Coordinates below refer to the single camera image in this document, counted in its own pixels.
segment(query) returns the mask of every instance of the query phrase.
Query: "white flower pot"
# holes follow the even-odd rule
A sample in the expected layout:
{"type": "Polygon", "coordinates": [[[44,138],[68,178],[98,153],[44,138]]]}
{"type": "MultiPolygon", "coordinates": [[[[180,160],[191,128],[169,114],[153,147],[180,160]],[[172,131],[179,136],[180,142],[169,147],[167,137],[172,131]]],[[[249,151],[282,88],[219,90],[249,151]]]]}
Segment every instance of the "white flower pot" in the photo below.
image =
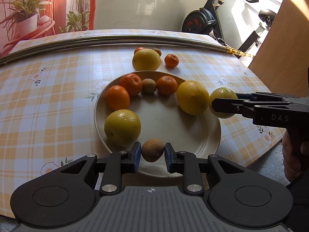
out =
{"type": "Polygon", "coordinates": [[[30,32],[35,31],[37,29],[37,22],[38,22],[37,14],[35,14],[34,16],[30,18],[27,18],[26,20],[18,22],[16,24],[16,27],[17,27],[20,37],[23,37],[29,34],[30,32]]]}

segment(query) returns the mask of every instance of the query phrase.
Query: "plaid tablecloth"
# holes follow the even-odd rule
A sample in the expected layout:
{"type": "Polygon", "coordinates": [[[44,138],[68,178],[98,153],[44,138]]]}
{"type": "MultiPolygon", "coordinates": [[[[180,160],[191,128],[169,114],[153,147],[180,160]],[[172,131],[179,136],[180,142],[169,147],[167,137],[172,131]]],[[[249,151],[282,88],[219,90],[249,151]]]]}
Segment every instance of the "plaid tablecloth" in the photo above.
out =
{"type": "MultiPolygon", "coordinates": [[[[95,30],[19,42],[12,51],[55,40],[90,35],[148,34],[216,43],[205,35],[152,30],[95,30]]],[[[154,48],[154,45],[143,45],[154,48]]],[[[11,216],[10,196],[21,184],[86,154],[107,156],[97,136],[93,111],[102,88],[134,71],[133,50],[140,45],[96,46],[35,56],[0,67],[0,214],[11,216]]],[[[177,46],[161,47],[179,57],[174,69],[158,71],[235,92],[269,91],[233,55],[177,46]]],[[[220,120],[218,154],[247,166],[276,144],[283,129],[255,126],[235,115],[220,120]]]]}

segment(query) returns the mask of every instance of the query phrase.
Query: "white plate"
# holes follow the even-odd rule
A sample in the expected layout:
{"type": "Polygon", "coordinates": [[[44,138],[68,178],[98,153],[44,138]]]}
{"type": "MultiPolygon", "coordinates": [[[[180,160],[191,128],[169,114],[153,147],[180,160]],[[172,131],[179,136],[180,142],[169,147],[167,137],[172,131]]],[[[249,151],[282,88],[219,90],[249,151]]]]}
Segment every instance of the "white plate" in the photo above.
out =
{"type": "MultiPolygon", "coordinates": [[[[157,81],[162,76],[171,76],[178,86],[185,80],[158,71],[137,71],[134,72],[143,80],[151,78],[157,81]]],[[[100,93],[95,103],[94,119],[95,128],[104,145],[109,151],[129,151],[133,144],[125,149],[112,144],[104,133],[104,122],[106,117],[113,111],[105,102],[107,90],[118,85],[121,77],[110,82],[100,93]]],[[[163,143],[170,142],[175,151],[188,151],[199,158],[207,158],[214,154],[220,144],[221,126],[219,119],[214,116],[209,108],[201,115],[192,116],[183,112],[178,106],[176,94],[166,97],[157,94],[142,94],[130,97],[129,110],[134,111],[141,120],[142,130],[137,141],[144,144],[151,138],[158,138],[163,143]]],[[[154,163],[145,161],[141,157],[138,171],[155,177],[180,177],[178,173],[167,172],[164,155],[154,163]]]]}

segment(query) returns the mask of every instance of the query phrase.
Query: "gray carpet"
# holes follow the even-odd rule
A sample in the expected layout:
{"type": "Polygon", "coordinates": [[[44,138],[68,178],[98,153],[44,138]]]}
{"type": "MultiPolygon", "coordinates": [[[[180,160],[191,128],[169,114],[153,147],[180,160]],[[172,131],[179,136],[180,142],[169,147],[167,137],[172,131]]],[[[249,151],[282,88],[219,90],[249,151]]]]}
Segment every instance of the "gray carpet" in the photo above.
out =
{"type": "MultiPolygon", "coordinates": [[[[286,186],[289,184],[289,181],[284,176],[282,162],[282,144],[278,143],[250,165],[249,168],[286,186]]],[[[16,226],[17,222],[15,219],[0,216],[0,232],[10,232],[16,226]]]]}

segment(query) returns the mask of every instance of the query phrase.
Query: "person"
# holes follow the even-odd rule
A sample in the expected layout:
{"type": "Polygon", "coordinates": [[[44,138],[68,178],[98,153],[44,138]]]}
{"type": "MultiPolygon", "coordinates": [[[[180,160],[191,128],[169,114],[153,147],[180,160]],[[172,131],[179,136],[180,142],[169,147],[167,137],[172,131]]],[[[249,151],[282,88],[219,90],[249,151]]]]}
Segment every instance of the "person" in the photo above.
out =
{"type": "MultiPolygon", "coordinates": [[[[296,156],[292,155],[292,150],[293,146],[289,134],[286,131],[282,137],[282,154],[284,174],[289,182],[292,182],[302,172],[300,160],[296,156]]],[[[303,155],[309,156],[309,141],[302,143],[300,151],[303,155]]]]}

